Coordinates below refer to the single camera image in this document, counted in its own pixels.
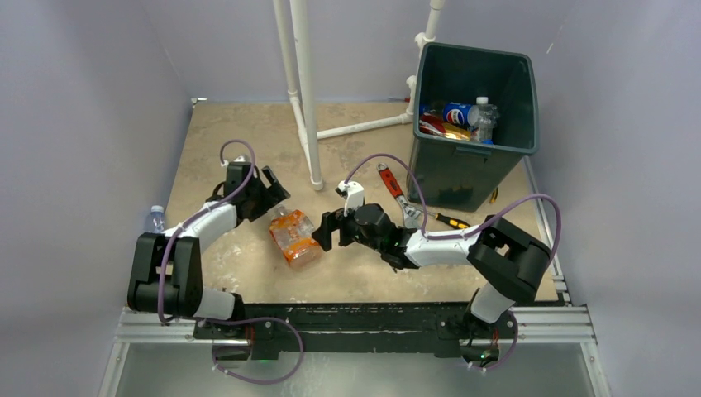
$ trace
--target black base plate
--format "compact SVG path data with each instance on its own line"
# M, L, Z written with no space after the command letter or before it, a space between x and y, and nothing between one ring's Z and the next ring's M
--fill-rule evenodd
M460 357L460 339L470 337L462 318L469 302L402 304L246 304L246 317L288 320L301 334L306 352L421 352ZM495 323L502 339L513 338L507 313ZM252 359L273 360L297 352L294 335L282 324L255 323ZM477 330L474 339L490 339ZM244 328L195 326L196 339L245 338Z

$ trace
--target white pvc pipe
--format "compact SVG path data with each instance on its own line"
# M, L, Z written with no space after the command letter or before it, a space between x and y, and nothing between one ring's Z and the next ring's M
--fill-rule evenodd
M373 130L375 128L389 127L396 124L406 124L412 121L411 116L406 113L402 113L399 116L383 118L380 120L373 120L372 122L362 122L360 124L353 124L352 126L332 128L330 130L320 131L317 136L319 139L331 138L333 136L352 134L353 132L361 132L367 130Z
M289 102L292 104L292 112L294 113L294 121L297 122L297 135L299 136L299 143L302 145L302 150L304 151L304 157L307 158L307 168L309 169L309 174L312 174L312 162L309 160L309 144L307 143L307 128L304 126L304 117L302 116L302 109L299 107L299 98L297 95L290 95Z
M278 37L280 39L280 50L283 55L285 78L287 79L287 92L292 96L297 94L297 80L294 78L292 52L289 50L289 26L287 17L284 15L283 0L273 0L273 7L275 9L275 20L278 23Z
M309 163L312 174L312 186L315 190L324 187L322 167L319 163L319 142L317 139L317 114L312 84L312 55L309 50L309 30L307 23L307 0L290 0L292 11L292 29L294 46L297 50L297 69L299 71L299 89L302 94L304 124L307 129Z
M429 4L431 6L431 11L428 13L428 22L426 23L426 30L423 33L419 33L416 37L418 44L418 59L421 61L421 54L423 52L423 46L426 43L432 42L436 39L436 29L438 28L438 17L441 15L441 9L445 5L446 0L431 0ZM409 84L409 89L411 93L409 94L409 105L407 106L407 113L414 113L414 101L416 98L416 81L418 75L418 65L417 74L411 76L407 79L407 84Z
M431 0L429 6L431 6L431 12L428 14L428 23L426 24L426 31L424 35L427 41L433 41L436 39L436 29L438 28L438 17L441 15L441 10L446 0ZM421 57L421 50L423 46L419 48L419 57Z

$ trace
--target label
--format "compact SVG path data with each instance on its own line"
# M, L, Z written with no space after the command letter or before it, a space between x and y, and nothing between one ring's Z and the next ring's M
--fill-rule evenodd
M467 112L469 110L470 105L455 102L448 103L443 112L443 119L450 124L464 126L467 122Z

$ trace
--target plastic bottle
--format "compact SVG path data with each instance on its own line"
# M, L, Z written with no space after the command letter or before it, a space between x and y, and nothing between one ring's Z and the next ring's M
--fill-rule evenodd
M302 211L288 211L283 205L273 208L276 216L270 224L270 235L283 252L289 267L299 269L323 253L312 238L314 225Z
M443 109L446 108L446 101L433 101L428 105L419 105L419 116L422 114L432 114L433 116L443 117Z
M146 227L146 231L151 233L162 233L164 230L164 226L164 209L160 205L154 205L153 207L151 207L151 214L149 215L149 225Z
M477 97L475 105L467 112L467 124L471 131L470 140L493 144L492 130L497 126L498 117L497 107L489 104L489 98Z

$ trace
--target wrench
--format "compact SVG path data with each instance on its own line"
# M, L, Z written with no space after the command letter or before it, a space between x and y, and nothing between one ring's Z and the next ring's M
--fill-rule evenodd
M392 174L392 171L389 168L387 168L387 165L385 163L377 164L377 171L379 172L379 176L382 178L384 185L387 186L387 190L389 190L389 193L392 194L392 197L394 197L394 199L397 200L397 203L399 203L399 207L402 209L402 215L404 217L404 227L408 229L418 229L421 226L421 223L419 223L418 221L418 217L421 216L421 212L412 210L408 206L409 202L404 196L402 188L399 187L397 179L394 178L394 174Z

